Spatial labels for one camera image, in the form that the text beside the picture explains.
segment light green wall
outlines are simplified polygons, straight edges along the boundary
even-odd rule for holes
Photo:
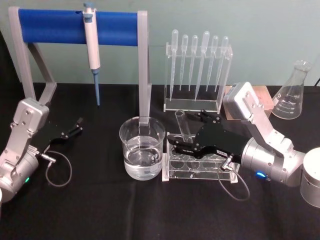
[[[148,10],[150,73],[153,84],[163,84],[166,42],[178,29],[180,36],[228,36],[233,61],[228,83],[282,85],[295,60],[314,62],[320,53],[319,0],[96,0],[98,11]],[[9,29],[8,7],[81,10],[80,0],[2,0],[0,30],[16,64]],[[92,83],[85,45],[41,44],[58,83]],[[137,84],[138,54],[134,47],[101,46],[101,83]],[[31,61],[32,76],[42,76]],[[306,85],[314,84],[308,78]]]

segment glass beaker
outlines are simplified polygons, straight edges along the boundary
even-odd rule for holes
[[[165,127],[158,120],[136,116],[122,124],[119,130],[122,141],[124,167],[136,180],[150,180],[162,169]]]
[[[288,81],[272,98],[272,113],[281,119],[295,119],[300,116],[304,96],[304,83],[311,63],[303,60],[294,63],[293,72]]]

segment test tube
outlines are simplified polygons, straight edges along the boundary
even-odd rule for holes
[[[175,112],[176,121],[178,123],[180,133],[184,142],[193,143],[192,136],[190,133],[187,116],[185,111],[178,110]]]

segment black tablecloth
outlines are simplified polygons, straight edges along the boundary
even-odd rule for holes
[[[37,84],[39,93],[43,85]],[[277,87],[269,87],[273,96]],[[65,154],[73,166],[71,183],[50,186],[47,162],[13,200],[2,205],[0,240],[318,240],[320,210],[307,204],[298,187],[257,179],[240,168],[251,199],[232,200],[213,180],[130,178],[123,163],[119,128],[138,114],[138,87],[101,85],[97,109],[93,85],[59,84],[49,120],[68,129],[83,117],[83,134]],[[20,85],[0,89],[0,149],[10,135]],[[320,145],[320,89],[305,87],[300,117],[282,120],[271,115],[275,129],[307,152]],[[163,86],[152,86],[150,116],[171,133],[178,132],[174,112],[163,112]],[[68,176],[63,164],[54,166]],[[226,184],[235,194],[243,186]]]

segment plastic dropper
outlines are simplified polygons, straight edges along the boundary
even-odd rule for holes
[[[204,68],[204,61],[206,57],[206,51],[209,43],[209,38],[210,38],[210,32],[205,31],[202,36],[202,43],[201,43],[201,59],[200,59],[200,66],[199,66],[199,73],[198,73],[198,79],[196,81],[196,87],[195,87],[195,96],[194,100],[197,99],[199,89],[200,89],[200,82],[201,82],[201,76],[202,76],[202,70]]]
[[[205,91],[208,91],[208,86],[211,78],[211,72],[212,72],[212,67],[214,66],[214,60],[216,57],[216,51],[218,48],[218,42],[219,42],[219,37],[218,36],[213,36],[212,42],[211,42],[211,58],[209,62],[209,68],[208,68],[208,75],[206,77],[206,89]]]
[[[217,87],[218,87],[218,83],[219,83],[219,78],[221,75],[221,69],[222,69],[222,65],[224,63],[224,58],[225,58],[225,54],[227,51],[227,46],[229,43],[229,38],[227,36],[223,37],[222,43],[221,43],[221,56],[220,56],[220,61],[219,61],[219,66],[218,66],[218,72],[216,73],[216,81],[215,81],[215,89],[214,92],[217,91]]]
[[[184,78],[187,47],[188,47],[188,35],[185,34],[182,36],[182,44],[181,44],[182,58],[181,58],[181,66],[180,66],[180,88],[179,88],[179,90],[181,90],[182,80]]]
[[[189,70],[189,91],[190,91],[192,73],[194,71],[194,64],[195,64],[197,47],[198,47],[198,36],[193,35],[192,43],[191,43],[191,62],[190,62],[190,70]]]
[[[175,68],[176,68],[176,56],[178,50],[178,30],[172,31],[171,36],[171,51],[172,51],[172,64],[171,64],[171,79],[170,79],[170,101],[172,98],[172,93],[174,91],[174,82],[175,82]]]

